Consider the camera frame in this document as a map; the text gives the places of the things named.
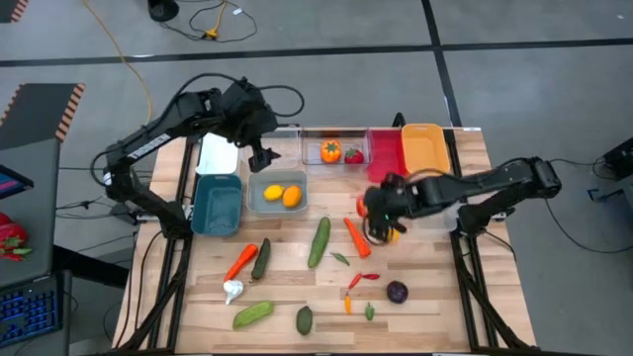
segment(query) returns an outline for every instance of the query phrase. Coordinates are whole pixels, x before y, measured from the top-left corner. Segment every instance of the concrete floor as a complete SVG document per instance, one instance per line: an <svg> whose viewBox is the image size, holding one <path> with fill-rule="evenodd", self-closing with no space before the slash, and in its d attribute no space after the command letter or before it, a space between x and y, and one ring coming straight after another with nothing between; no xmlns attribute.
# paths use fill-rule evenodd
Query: concrete floor
<svg viewBox="0 0 633 356"><path fill-rule="evenodd" d="M91 1L126 55L211 53L372 45L430 45L418 0L234 0L257 20L258 34L240 43L189 42L146 16L145 1ZM431 0L443 44L581 41L631 37L633 3L618 0ZM206 3L182 5L173 26ZM214 20L209 15L208 21ZM242 36L250 23L227 12L221 34ZM83 82L87 88L62 147L58 204L102 191L86 168L94 154L135 130L145 117L143 92L120 64L10 66L12 59L116 56L112 44L75 0L31 0L21 21L0 25L0 103L27 82ZM590 162L633 135L633 45L444 52L464 126L482 127L493 163L539 155ZM206 59L138 63L155 112L178 86L203 71L244 75L258 85L299 88L304 126L388 125L403 112L409 122L451 126L431 51ZM208 80L192 90L226 83ZM278 112L296 108L286 93L266 93ZM152 159L139 165L150 170ZM564 190L552 202L561 224L582 243L614 249L633 243L631 209L614 199L588 200L605 185L590 170L560 163ZM99 207L86 214L105 213ZM601 255L571 244L542 202L518 207L508 221L538 344L544 349L629 355L633 349L633 256ZM58 220L55 242L81 249L132 233L114 219ZM130 256L125 239L86 251L108 261ZM102 317L122 291L75 280L80 308L73 317L71 354L104 350ZM109 313L112 333L118 308Z"/></svg>

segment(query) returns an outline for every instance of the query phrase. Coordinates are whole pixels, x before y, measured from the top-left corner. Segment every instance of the orange carrot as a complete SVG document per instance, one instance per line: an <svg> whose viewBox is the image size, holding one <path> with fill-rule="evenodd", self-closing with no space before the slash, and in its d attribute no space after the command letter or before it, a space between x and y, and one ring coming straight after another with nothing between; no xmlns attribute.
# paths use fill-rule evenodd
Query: orange carrot
<svg viewBox="0 0 633 356"><path fill-rule="evenodd" d="M235 263L233 263L233 265L230 267L228 272L226 272L225 282L233 279L233 277L237 275L239 270L241 270L241 268L244 267L244 265L248 263L248 261L253 259L253 257L255 257L256 255L257 255L256 245L249 243L246 247L244 247L244 250L241 251L239 258L237 258L237 261L235 261Z"/></svg>
<svg viewBox="0 0 633 356"><path fill-rule="evenodd" d="M372 249L369 247L369 243L367 243L367 240L358 231L358 229L354 225L354 222L352 222L348 218L343 218L343 221L347 225L349 234L352 235L352 239L354 240L354 244L356 245L356 249L358 250L360 258L367 258L367 256L372 254Z"/></svg>

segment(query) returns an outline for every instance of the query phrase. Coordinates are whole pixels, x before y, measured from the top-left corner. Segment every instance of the zucchini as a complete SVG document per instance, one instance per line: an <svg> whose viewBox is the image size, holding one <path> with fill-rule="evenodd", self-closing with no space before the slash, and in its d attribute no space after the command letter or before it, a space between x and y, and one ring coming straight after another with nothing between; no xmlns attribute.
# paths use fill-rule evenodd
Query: zucchini
<svg viewBox="0 0 633 356"><path fill-rule="evenodd" d="M313 247L310 249L310 257L308 258L308 267L315 268L323 257L327 242L329 241L329 218L321 218L316 230Z"/></svg>
<svg viewBox="0 0 633 356"><path fill-rule="evenodd" d="M313 328L313 311L305 306L297 311L297 331L303 336L308 335Z"/></svg>
<svg viewBox="0 0 633 356"><path fill-rule="evenodd" d="M266 265L268 264L268 257L270 256L270 240L268 237L264 238L264 242L261 243L261 247L259 248L259 256L257 256L257 260L255 261L255 267L253 267L253 271L250 273L250 276L254 280L258 280L264 276L264 271L266 271Z"/></svg>
<svg viewBox="0 0 633 356"><path fill-rule="evenodd" d="M259 302L237 313L233 319L233 329L239 329L254 323L255 321L269 315L273 312L274 305L272 302Z"/></svg>

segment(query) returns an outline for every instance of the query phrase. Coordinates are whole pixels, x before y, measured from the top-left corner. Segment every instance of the blue keyboard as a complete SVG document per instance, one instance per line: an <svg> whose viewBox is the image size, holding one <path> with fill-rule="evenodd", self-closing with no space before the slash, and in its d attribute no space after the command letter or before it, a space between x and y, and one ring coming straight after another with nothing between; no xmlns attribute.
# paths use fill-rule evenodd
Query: blue keyboard
<svg viewBox="0 0 633 356"><path fill-rule="evenodd" d="M62 306L60 275L0 291L0 348L61 329Z"/></svg>

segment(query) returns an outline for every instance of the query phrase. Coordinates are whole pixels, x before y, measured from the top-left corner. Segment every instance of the wooden tabletop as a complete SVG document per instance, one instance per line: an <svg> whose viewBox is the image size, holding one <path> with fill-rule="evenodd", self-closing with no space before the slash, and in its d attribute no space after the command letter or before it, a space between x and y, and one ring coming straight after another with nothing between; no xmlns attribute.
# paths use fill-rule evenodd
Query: wooden tabletop
<svg viewBox="0 0 633 356"><path fill-rule="evenodd" d="M477 129L454 132L463 173L490 169L482 132ZM166 200L175 197L184 147L185 140L177 139L158 153L150 188ZM193 192L197 151L192 160L186 190L189 196ZM176 352L468 351L450 241L438 217L407 222L409 231L398 243L374 247L372 255L361 260L342 219L349 217L359 222L355 198L370 185L366 176L360 172L315 171L314 166L307 169L301 163L298 169L307 170L309 176L309 207L303 216L263 219L243 205L237 235L228 238L195 236ZM240 177L244 181L245 196L247 169L244 164ZM331 219L330 240L320 264L310 270L308 254L318 221L323 216ZM158 230L158 223L150 222L138 235L132 271L131 314L124 341L132 334L136 322L140 260ZM491 223L489 231L508 240L503 223ZM272 242L264 278L251 283L252 263L244 268L236 279L244 283L245 291L226 306L222 283L227 269L247 243L259 245L264 237ZM511 253L484 236L479 242L492 304L518 337L533 344L534 336ZM148 251L139 322L155 302L165 246L164 238L160 237ZM351 266L336 261L329 252L345 255ZM378 273L381 278L363 280L350 291L352 315L347 315L343 299L347 285L359 272ZM400 280L408 286L409 298L403 305L387 300L385 288L392 280ZM128 312L127 295L128 291L119 315L115 342ZM237 312L265 300L275 304L272 315L239 331L231 329ZM367 321L364 316L368 302L376 309L373 321ZM485 344L481 310L474 300L473 305L480 343ZM295 328L296 313L303 306L309 306L315 314L313 332L308 336L302 336ZM161 324L158 345L166 343L169 310L170 307Z"/></svg>

